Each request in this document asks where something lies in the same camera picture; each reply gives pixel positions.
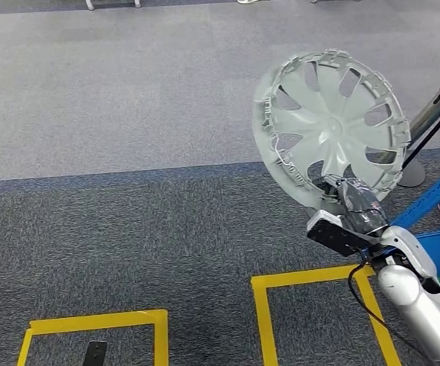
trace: yellow tape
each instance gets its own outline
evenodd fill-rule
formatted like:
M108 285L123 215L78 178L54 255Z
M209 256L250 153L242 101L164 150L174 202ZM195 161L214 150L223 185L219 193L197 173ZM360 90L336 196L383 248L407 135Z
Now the yellow tape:
M26 362L26 356L28 356L28 350L30 348L30 343L31 342L31 336L33 332L31 329L27 329L25 332L25 338L22 339L22 349L20 351L20 355L18 358L18 363L16 366L25 366Z
M32 320L23 338L17 366L25 366L32 336L62 332L80 332L123 326L154 325L154 366L169 365L167 310L129 311L69 318Z
M274 331L272 327L272 319L267 289L270 287L293 286L297 284L309 284L313 282L334 281L348 278L355 265L346 265L340 267L313 269L309 271L297 271L280 274L268 274L264 276L252 277L250 283L254 290L255 309L257 312L257 322L260 337L260 347L263 351L264 366L278 366ZM374 314L382 319L381 311L371 288L368 276L374 275L370 266L365 266L355 275L355 279L362 294L364 302ZM371 317L374 331L381 348L383 356L389 366L401 366L398 353L394 348L392 340L387 329L377 323Z
M257 286L254 284L254 278L252 286L255 299L255 309L257 311L257 323L259 324L260 347L263 350L264 365L278 366L274 330L272 328L270 308L269 308L269 300L267 299L267 289Z

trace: chair leg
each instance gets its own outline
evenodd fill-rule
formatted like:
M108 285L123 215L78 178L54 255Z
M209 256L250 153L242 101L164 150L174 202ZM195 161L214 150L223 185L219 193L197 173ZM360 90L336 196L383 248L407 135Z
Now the chair leg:
M87 9L89 10L94 10L93 3L90 0L86 0L86 5L87 5Z

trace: wire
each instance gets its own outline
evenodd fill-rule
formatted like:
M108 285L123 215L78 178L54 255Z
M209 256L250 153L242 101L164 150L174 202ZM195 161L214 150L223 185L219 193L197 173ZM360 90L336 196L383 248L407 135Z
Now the wire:
M363 307L364 310L368 312L368 315L372 316L373 318L374 318L377 322L380 323L384 328L387 329L389 333L391 333L395 337L398 337L399 340L402 341L403 343L405 343L408 347L420 354L423 358L428 359L428 356L426 356L425 353L423 353L423 351L417 348L416 345L412 344L411 342L407 340L406 338L403 337L402 335L401 335L401 334L395 331L394 329L391 328L390 326L386 324L386 322L379 318L376 314L372 313L372 311L371 309L367 307L362 300L360 299L360 297L358 297L357 292L355 292L355 290L354 289L354 286L353 286L353 283L352 282L352 279L354 277L354 275L355 273L362 269L367 263L367 259L366 259L365 255L362 251L362 249L360 249L360 248L354 248L354 249L356 249L358 251L358 253L360 254L360 256L362 258L362 261L360 262L359 265L358 265L355 268L350 271L350 273L349 274L348 282L349 282L349 288L350 289L350 292L352 292L352 294L354 295L354 297L355 298L357 303L358 303L361 307Z

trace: light gray carpet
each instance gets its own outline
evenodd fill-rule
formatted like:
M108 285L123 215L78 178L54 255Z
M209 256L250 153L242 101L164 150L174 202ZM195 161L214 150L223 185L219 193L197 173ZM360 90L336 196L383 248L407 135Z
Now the light gray carpet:
M440 87L440 1L0 14L0 179L257 161L259 78L331 47L382 72L413 117Z
M440 177L440 149L422 161L428 179L392 192L392 217ZM439 224L433 212L414 230ZM0 181L0 366L15 364L31 319L157 308L169 311L171 365L261 365L251 276L356 261L305 227L261 163ZM282 365L384 364L343 281L269 297ZM108 366L151 364L149 327L36 336L28 364L79 364L91 339L109 342ZM423 364L395 344L403 364Z
M142 7L169 5L198 5L235 0L141 0ZM133 0L93 0L95 10L102 8L134 8ZM31 13L41 11L86 10L85 0L0 0L0 14Z

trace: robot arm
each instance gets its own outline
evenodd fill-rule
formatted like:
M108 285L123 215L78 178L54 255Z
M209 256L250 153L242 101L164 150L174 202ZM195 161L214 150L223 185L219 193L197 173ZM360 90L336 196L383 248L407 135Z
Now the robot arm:
M356 178L324 179L337 195L342 215L319 210L308 237L342 255L363 252L380 289L405 320L428 357L440 365L440 283L436 267L406 229L389 226L380 203Z

